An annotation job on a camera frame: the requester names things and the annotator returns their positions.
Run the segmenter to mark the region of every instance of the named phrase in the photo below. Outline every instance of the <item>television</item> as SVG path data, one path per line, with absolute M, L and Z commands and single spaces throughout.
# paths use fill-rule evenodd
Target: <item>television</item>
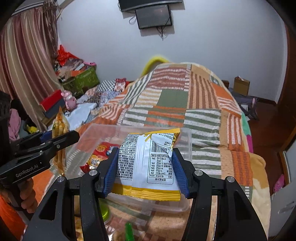
M 183 0 L 119 0 L 122 12 L 156 4 L 179 3 Z

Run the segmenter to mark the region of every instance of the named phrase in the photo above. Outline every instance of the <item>pink curtain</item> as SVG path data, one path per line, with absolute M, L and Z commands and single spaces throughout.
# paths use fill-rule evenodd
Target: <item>pink curtain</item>
M 53 70 L 57 56 L 55 6 L 27 10 L 11 17 L 0 33 L 0 90 L 19 98 L 40 131 L 39 103 L 61 88 Z

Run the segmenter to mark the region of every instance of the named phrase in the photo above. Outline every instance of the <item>barcode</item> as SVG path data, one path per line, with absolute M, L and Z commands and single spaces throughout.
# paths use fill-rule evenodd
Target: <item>barcode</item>
M 163 148 L 162 146 L 158 145 L 154 141 L 152 141 L 152 149 L 151 149 L 151 152 L 164 152 L 164 153 L 167 153 L 166 148 Z

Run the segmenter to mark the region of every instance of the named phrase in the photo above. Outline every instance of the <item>snack chips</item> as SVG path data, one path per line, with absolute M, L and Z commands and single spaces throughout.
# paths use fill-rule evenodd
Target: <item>snack chips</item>
M 70 130 L 69 122 L 67 121 L 62 108 L 59 108 L 59 112 L 54 120 L 52 127 L 52 138 L 63 135 Z M 58 172 L 64 176 L 66 168 L 66 150 L 59 150 L 56 156 L 53 158 L 53 164 L 57 167 Z

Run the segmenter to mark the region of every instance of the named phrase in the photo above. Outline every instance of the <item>clear plastic box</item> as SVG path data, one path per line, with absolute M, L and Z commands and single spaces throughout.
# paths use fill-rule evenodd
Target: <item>clear plastic box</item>
M 128 133 L 145 133 L 171 128 L 173 127 L 136 127 L 91 124 L 81 135 L 79 141 L 72 145 L 67 152 L 67 169 L 65 175 L 68 179 L 82 176 L 84 173 L 81 171 L 80 166 L 83 166 L 87 162 L 95 148 L 101 142 L 110 142 L 112 144 L 121 145 Z M 191 130 L 189 128 L 180 129 L 181 133 L 174 147 L 179 149 L 185 160 L 192 161 Z M 156 202 L 114 193 L 108 194 L 107 199 L 136 207 L 142 207 L 147 210 L 162 212 L 184 212 L 189 208 L 189 201 L 183 195 L 181 195 L 181 200 L 179 202 Z

